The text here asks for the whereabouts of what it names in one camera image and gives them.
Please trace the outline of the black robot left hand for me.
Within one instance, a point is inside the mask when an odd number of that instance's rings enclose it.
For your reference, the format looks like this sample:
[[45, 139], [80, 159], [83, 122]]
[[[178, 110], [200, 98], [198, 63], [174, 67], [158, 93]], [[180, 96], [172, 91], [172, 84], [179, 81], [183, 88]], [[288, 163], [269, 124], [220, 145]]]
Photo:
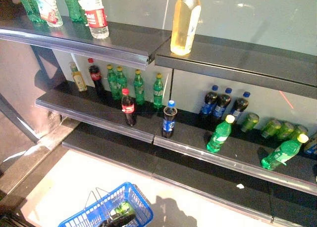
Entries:
[[104, 220], [99, 224], [99, 227], [122, 227], [128, 223], [130, 223], [132, 220], [134, 220], [136, 217], [135, 214], [129, 214], [125, 216], [119, 216], [118, 218], [111, 220]]

